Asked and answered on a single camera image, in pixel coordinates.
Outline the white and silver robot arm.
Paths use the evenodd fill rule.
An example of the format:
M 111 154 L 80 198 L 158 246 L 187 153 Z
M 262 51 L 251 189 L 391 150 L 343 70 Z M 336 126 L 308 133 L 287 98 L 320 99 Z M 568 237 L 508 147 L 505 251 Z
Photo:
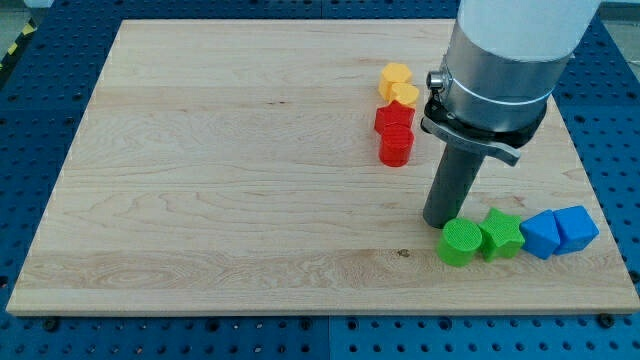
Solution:
M 422 129 L 479 157 L 515 165 L 599 0 L 463 0 Z

